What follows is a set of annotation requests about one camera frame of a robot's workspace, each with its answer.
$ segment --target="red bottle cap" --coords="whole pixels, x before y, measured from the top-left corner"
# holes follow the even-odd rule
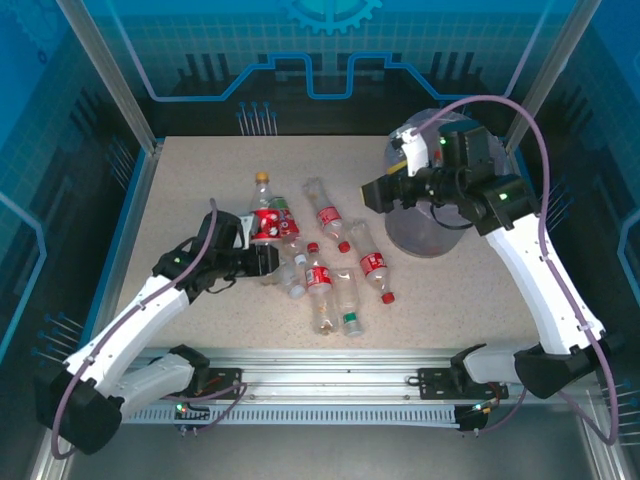
[[[395,299],[396,299],[396,296],[393,293],[391,292],[385,293],[382,296],[382,303],[384,303],[385,305],[389,305],[390,303],[393,303]]]

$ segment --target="plastic bottle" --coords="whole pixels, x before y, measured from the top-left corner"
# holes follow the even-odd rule
[[[326,263],[320,256],[318,244],[310,243],[307,250],[309,252],[306,270],[307,291],[313,306],[314,330],[322,335],[328,335],[338,330],[331,276]]]
[[[291,214],[289,204],[283,197],[274,197],[269,206],[278,210],[281,252],[293,258],[296,265],[304,265],[307,263],[305,243],[300,237],[300,230]]]
[[[280,266],[278,270],[276,270],[276,274],[278,285],[289,295],[289,298],[298,300],[304,296],[307,290],[304,285],[300,283],[296,266],[291,259],[287,259],[281,255]]]
[[[362,335],[363,329],[358,319],[360,298],[358,297],[355,272],[351,268],[340,268],[332,270],[331,275],[338,311],[342,315],[344,333],[348,337]]]
[[[249,206],[256,215],[257,225],[251,235],[251,243],[268,245],[280,240],[279,211],[270,206],[274,196],[269,187],[269,174],[258,172],[256,174],[256,189]]]
[[[389,268],[371,237],[369,226],[364,220],[356,220],[349,226],[347,233],[358,252],[360,267],[367,283],[381,293],[383,303],[392,303],[396,297],[389,285]]]
[[[336,207],[329,201],[327,193],[322,186],[322,181],[317,177],[310,178],[304,184],[302,190],[316,211],[316,218],[320,223],[322,232],[338,244],[338,249],[342,253],[348,252],[351,246],[345,240],[342,217]]]

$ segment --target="red label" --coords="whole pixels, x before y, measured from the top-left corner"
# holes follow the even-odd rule
[[[320,283],[328,283],[331,285],[331,277],[327,267],[312,267],[306,272],[307,287],[318,285]]]
[[[279,210],[280,214],[280,236],[284,237],[285,235],[289,235],[291,233],[297,234],[300,233],[298,229],[298,225],[296,225],[296,221],[291,215],[291,211],[288,208],[283,208]]]
[[[318,215],[316,216],[318,217],[318,220],[322,222],[323,227],[327,225],[327,223],[330,223],[334,220],[340,220],[342,218],[338,213],[338,210],[336,210],[336,207],[323,208],[318,212]]]
[[[370,253],[362,260],[360,260],[360,267],[362,267],[362,271],[364,275],[367,276],[374,270],[378,268],[386,267],[387,264],[384,263],[384,258],[382,258],[382,254],[380,252]]]
[[[256,233],[251,237],[252,240],[277,240],[280,238],[279,210],[263,208],[255,210],[253,213],[258,217],[258,228]]]

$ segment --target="green bottle cap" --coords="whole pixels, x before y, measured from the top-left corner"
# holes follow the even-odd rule
[[[350,323],[350,322],[355,322],[358,319],[358,317],[356,316],[355,312],[351,312],[343,316],[342,319],[344,320],[344,323]]]

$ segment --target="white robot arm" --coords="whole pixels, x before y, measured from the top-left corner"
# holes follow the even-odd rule
[[[497,176],[489,154],[489,132],[473,120],[451,122],[439,129],[442,167],[430,165],[428,148],[412,125],[390,135],[402,160],[387,175],[362,187],[365,205],[383,213],[399,201],[411,208],[418,200],[436,207],[458,206],[498,253],[524,297],[540,337],[536,345],[477,345],[452,359],[460,393],[469,384],[522,383],[539,398],[548,398],[598,365],[585,327],[541,257],[538,245],[537,201],[517,175]],[[569,278],[553,245],[545,236],[547,258],[553,264],[606,355],[620,348],[608,335]]]
[[[214,225],[211,218],[205,217],[197,237],[160,258],[140,293],[97,337],[61,366],[38,372],[38,420],[54,432],[59,428],[83,453],[101,449],[122,420],[144,406],[172,393],[197,396],[211,380],[209,360],[185,345],[125,372],[153,336],[202,292],[217,293],[209,290],[217,279],[235,282],[279,266],[277,249],[249,244],[253,215],[217,212]],[[188,244],[191,249],[185,251]]]

